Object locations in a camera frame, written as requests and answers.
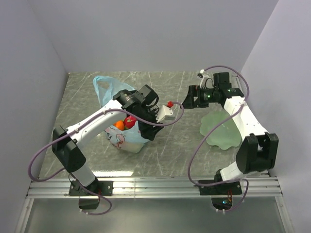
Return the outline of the light blue plastic bag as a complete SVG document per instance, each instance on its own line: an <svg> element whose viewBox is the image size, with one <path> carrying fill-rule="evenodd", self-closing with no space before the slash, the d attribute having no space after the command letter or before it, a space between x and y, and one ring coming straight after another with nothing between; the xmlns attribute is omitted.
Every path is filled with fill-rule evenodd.
<svg viewBox="0 0 311 233"><path fill-rule="evenodd" d="M130 85L109 76L96 76L93 85L102 107L119 91L134 90ZM141 136L138 121L132 116L117 121L105 130L105 134L114 147L131 153L138 153L149 141Z"/></svg>

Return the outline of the red fake dragon fruit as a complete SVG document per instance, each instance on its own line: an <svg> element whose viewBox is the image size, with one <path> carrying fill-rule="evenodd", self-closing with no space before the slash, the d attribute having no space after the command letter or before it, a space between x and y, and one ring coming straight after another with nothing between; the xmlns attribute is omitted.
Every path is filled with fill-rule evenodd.
<svg viewBox="0 0 311 233"><path fill-rule="evenodd" d="M134 127L135 123L136 123L137 119L133 116L128 116L124 121L124 130L129 130L132 127Z"/></svg>

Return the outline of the orange fake tangerine back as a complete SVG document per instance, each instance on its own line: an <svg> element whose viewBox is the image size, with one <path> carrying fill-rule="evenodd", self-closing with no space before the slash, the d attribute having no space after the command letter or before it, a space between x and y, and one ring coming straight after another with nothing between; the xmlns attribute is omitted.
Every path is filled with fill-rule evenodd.
<svg viewBox="0 0 311 233"><path fill-rule="evenodd" d="M122 120L117 121L116 123L113 124L113 126L119 129L120 131L123 131L125 128L124 122Z"/></svg>

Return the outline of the green leaf-shaped plate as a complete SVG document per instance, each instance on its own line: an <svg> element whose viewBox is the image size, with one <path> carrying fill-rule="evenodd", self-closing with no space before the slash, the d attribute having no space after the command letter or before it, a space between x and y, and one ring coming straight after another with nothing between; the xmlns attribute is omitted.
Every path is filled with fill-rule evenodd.
<svg viewBox="0 0 311 233"><path fill-rule="evenodd" d="M212 111L201 118L200 134L205 136L217 124L227 119L229 114L225 110ZM241 143L240 132L233 119L228 120L206 139L211 146L218 146L221 150L227 150L231 147L238 147Z"/></svg>

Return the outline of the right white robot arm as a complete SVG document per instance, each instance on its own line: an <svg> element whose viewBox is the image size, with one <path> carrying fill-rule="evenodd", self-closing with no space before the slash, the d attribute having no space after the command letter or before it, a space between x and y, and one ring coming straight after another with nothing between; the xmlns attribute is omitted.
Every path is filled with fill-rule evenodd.
<svg viewBox="0 0 311 233"><path fill-rule="evenodd" d="M228 72L213 74L213 87L205 87L208 75L199 73L200 85L190 85L182 105L186 109L207 108L218 103L229 114L242 138L236 161L220 169L214 177L214 188L220 194L231 188L230 181L238 181L247 174L274 168L279 144L275 133L269 133L256 119L238 87L233 87Z"/></svg>

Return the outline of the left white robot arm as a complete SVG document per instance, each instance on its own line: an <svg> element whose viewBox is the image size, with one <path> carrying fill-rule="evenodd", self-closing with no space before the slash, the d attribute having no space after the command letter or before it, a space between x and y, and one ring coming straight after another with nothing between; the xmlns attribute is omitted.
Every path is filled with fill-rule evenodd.
<svg viewBox="0 0 311 233"><path fill-rule="evenodd" d="M52 151L65 170L81 184L80 189L86 195L99 191L99 182L86 164L81 149L92 138L100 134L119 120L133 114L138 122L140 135L150 141L162 129L156 125L156 111L152 108L158 103L157 93L148 85L140 90L121 90L100 110L83 121L64 129L59 126L53 130L52 139L56 143Z"/></svg>

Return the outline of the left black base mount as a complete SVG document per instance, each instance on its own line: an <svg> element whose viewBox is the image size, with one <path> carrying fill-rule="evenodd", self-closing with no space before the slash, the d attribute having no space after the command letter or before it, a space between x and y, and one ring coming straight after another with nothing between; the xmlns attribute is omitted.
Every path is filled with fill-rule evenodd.
<svg viewBox="0 0 311 233"><path fill-rule="evenodd" d="M112 196L113 181L95 180L92 184L84 187L78 180L70 182L69 196L78 197L78 205L81 210L96 210L100 204L100 196Z"/></svg>

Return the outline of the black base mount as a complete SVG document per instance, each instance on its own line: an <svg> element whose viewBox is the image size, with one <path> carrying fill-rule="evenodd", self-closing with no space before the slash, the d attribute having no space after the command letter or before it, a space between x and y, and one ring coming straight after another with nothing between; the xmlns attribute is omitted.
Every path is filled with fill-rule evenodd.
<svg viewBox="0 0 311 233"><path fill-rule="evenodd" d="M233 207L233 195L241 195L242 188L240 182L223 183L213 186L203 186L203 184L212 184L214 180L199 180L200 196L211 196L212 206L216 210L223 212Z"/></svg>
<svg viewBox="0 0 311 233"><path fill-rule="evenodd" d="M113 181L95 180L92 184L84 187L78 180L70 182L69 196L78 197L78 205L81 210L96 210L100 204L100 196L112 196Z"/></svg>

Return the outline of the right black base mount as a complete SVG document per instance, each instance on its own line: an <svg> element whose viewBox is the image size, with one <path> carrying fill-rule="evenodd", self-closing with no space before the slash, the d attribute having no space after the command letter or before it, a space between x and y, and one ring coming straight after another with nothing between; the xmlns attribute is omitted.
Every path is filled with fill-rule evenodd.
<svg viewBox="0 0 311 233"><path fill-rule="evenodd" d="M212 206L216 210L223 212L233 207L233 195L241 195L242 188L240 182L223 183L213 186L203 186L203 184L212 184L214 180L199 180L200 196L211 196Z"/></svg>

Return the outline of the aluminium front rail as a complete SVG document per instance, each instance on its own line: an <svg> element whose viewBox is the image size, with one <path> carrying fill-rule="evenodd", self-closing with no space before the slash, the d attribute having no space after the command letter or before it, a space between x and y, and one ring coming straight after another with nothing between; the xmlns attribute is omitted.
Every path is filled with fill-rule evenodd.
<svg viewBox="0 0 311 233"><path fill-rule="evenodd" d="M110 199L125 198L200 198L199 188L184 177L109 177L103 181L113 182ZM276 177L248 178L248 197L282 197ZM68 179L51 179L46 182L32 182L28 189L28 199L62 199L69 196L70 181Z"/></svg>

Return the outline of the aluminium rail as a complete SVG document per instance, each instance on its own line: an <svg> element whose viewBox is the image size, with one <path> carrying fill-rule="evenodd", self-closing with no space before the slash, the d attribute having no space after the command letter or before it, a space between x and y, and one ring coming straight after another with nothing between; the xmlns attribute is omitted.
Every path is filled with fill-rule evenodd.
<svg viewBox="0 0 311 233"><path fill-rule="evenodd" d="M246 103L245 95L237 95L225 101L225 110L232 116L241 138L236 161L223 169L229 179L241 178L248 173L270 168L270 138L268 131L258 122Z"/></svg>
<svg viewBox="0 0 311 233"><path fill-rule="evenodd" d="M184 177L109 177L103 181L113 182L110 199L125 198L200 198L199 188ZM248 197L282 197L276 177L248 178ZM28 199L62 199L69 196L70 181L68 179L51 179L46 182L32 182L28 189Z"/></svg>

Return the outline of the aluminium right side rail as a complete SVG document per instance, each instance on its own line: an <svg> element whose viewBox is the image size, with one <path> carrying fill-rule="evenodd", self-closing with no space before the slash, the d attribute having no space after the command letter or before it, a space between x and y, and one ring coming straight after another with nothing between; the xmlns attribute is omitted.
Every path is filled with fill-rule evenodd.
<svg viewBox="0 0 311 233"><path fill-rule="evenodd" d="M229 179L241 178L248 173L270 168L270 138L268 131L258 122L246 103L245 95L237 95L225 101L225 110L232 116L241 138L236 161L223 169Z"/></svg>

